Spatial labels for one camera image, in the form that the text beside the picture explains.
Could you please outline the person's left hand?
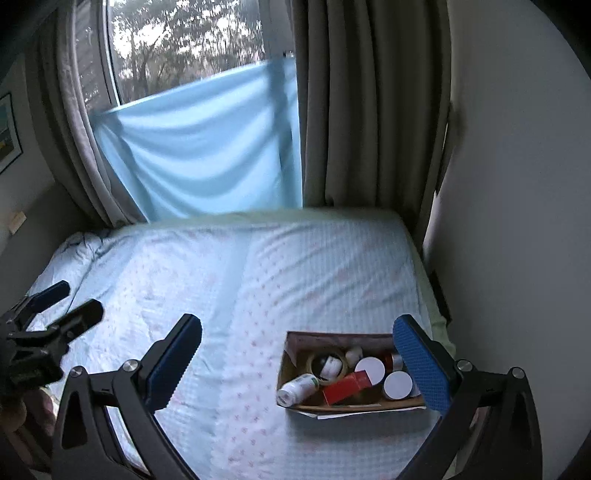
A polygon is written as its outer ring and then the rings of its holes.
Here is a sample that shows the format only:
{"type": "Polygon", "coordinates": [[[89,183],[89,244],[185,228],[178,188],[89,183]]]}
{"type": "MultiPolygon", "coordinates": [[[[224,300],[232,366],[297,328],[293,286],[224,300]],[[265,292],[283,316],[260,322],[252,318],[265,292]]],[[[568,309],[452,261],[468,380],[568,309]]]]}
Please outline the person's left hand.
{"type": "Polygon", "coordinates": [[[25,422],[27,409],[24,401],[20,399],[8,407],[1,407],[0,424],[4,433],[17,431],[25,422]]]}

